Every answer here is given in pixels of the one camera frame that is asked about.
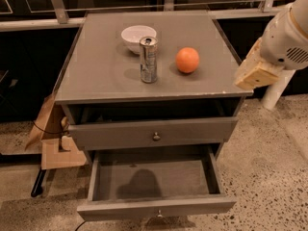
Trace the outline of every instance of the silver can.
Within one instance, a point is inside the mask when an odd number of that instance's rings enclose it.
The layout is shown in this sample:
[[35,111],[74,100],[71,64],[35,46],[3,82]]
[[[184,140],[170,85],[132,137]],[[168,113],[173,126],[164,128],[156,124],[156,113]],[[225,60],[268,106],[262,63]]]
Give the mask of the silver can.
[[141,79],[145,83],[157,80],[157,39],[144,37],[140,41],[141,48]]

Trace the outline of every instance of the cardboard box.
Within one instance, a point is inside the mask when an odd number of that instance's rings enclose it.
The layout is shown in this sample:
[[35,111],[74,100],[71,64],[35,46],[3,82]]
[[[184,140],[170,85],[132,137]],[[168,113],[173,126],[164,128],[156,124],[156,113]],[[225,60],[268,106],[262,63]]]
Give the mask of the cardboard box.
[[55,105],[55,94],[46,97],[25,148],[41,143],[42,169],[78,167],[87,163],[84,152],[78,150],[73,138],[63,137],[64,117],[62,107]]

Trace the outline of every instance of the can lid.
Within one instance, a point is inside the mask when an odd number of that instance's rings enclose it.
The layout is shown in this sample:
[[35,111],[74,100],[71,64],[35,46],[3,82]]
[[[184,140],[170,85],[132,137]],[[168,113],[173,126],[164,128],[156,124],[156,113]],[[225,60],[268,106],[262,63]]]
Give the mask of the can lid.
[[157,39],[154,37],[143,37],[141,38],[141,45],[152,46],[157,44]]

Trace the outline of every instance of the concrete floor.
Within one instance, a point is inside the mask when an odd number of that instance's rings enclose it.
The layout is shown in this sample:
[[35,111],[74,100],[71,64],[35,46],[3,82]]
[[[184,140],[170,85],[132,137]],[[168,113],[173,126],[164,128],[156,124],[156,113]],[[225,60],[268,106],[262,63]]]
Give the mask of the concrete floor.
[[[222,185],[238,199],[228,213],[86,222],[78,230],[308,230],[308,95],[282,97],[272,112],[246,100],[239,119],[218,158]],[[0,153],[25,153],[31,123],[0,127]],[[1,230],[68,231],[83,222],[76,208],[86,202],[90,167],[47,171],[43,194],[32,198],[38,170],[39,163],[0,164]]]

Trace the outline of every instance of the drawer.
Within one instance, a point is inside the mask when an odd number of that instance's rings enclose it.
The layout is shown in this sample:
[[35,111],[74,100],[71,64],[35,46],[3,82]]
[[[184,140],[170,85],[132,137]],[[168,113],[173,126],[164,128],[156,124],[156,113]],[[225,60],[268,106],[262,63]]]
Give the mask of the drawer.
[[153,218],[227,212],[209,145],[104,150],[95,154],[84,220]]
[[227,141],[236,117],[152,120],[71,125],[82,150],[215,143]]

